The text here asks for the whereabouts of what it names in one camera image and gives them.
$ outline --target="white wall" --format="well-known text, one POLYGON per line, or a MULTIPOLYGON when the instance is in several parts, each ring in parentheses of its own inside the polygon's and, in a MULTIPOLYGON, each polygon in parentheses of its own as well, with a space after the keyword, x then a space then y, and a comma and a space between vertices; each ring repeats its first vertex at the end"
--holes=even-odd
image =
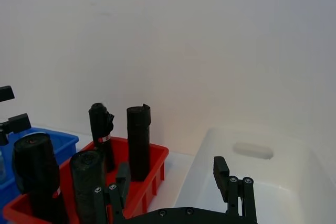
POLYGON ((336 148, 335 0, 0 0, 1 117, 90 133, 103 101, 152 107, 152 142, 195 153, 211 126, 336 148))

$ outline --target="plastic bottle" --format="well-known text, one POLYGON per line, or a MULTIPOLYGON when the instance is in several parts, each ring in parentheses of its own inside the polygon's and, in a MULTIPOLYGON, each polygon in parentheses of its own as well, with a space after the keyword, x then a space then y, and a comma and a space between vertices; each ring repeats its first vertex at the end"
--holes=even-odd
POLYGON ((0 184, 6 182, 6 167, 5 167, 5 160, 2 156, 2 152, 0 150, 0 184))

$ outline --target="red label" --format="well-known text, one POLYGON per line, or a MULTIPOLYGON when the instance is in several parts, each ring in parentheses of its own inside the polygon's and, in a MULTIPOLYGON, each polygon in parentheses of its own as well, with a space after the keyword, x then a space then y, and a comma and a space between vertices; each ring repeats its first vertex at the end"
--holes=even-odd
POLYGON ((98 138, 98 143, 104 143, 104 142, 106 142, 106 141, 108 141, 110 139, 111 139, 110 135, 105 136, 105 137, 100 137, 100 138, 98 138))
POLYGON ((61 194, 61 188, 58 189, 52 194, 52 198, 56 199, 61 194))

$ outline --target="black clamp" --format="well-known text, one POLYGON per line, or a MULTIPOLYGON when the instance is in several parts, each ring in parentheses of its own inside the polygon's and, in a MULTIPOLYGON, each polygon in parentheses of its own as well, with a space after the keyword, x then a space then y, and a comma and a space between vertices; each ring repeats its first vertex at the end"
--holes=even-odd
MULTIPOLYGON (((11 86, 0 87, 0 102, 14 98, 11 86)), ((26 113, 9 118, 7 122, 0 123, 0 145, 8 144, 7 134, 10 132, 18 133, 30 128, 30 121, 26 113)))
POLYGON ((106 206, 112 205, 113 223, 122 223, 124 216, 122 210, 125 208, 127 194, 131 185, 131 173, 128 163, 121 163, 116 174, 115 184, 107 188, 97 187, 94 190, 94 203, 96 210, 97 224, 107 224, 108 214, 106 206))
POLYGON ((214 212, 191 207, 168 208, 149 212, 144 215, 125 219, 122 209, 130 186, 128 164, 119 166, 116 183, 106 189, 97 187, 94 191, 94 203, 97 224, 257 224, 253 179, 245 177, 240 180, 230 176, 229 168, 223 157, 214 159, 214 177, 227 210, 214 212), (238 212, 238 198, 241 198, 242 215, 238 212), (106 206, 112 205, 112 222, 108 220, 106 206))

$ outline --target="black trash bag roll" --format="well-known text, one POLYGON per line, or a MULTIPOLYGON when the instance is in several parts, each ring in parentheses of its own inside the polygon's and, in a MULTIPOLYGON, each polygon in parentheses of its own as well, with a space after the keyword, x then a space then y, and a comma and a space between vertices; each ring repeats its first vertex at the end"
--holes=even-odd
POLYGON ((129 163, 132 181, 144 181, 150 172, 149 126, 151 108, 143 106, 127 109, 129 163))
POLYGON ((105 186, 104 154, 100 150, 78 152, 72 156, 70 167, 79 221, 81 224, 96 223, 93 191, 105 186))
POLYGON ((28 134, 14 143, 12 168, 19 191, 28 194, 34 216, 51 223, 69 223, 48 134, 28 134))
POLYGON ((104 153, 106 169, 110 172, 115 168, 110 135, 114 115, 110 114, 102 103, 95 103, 89 110, 89 116, 93 143, 104 153))

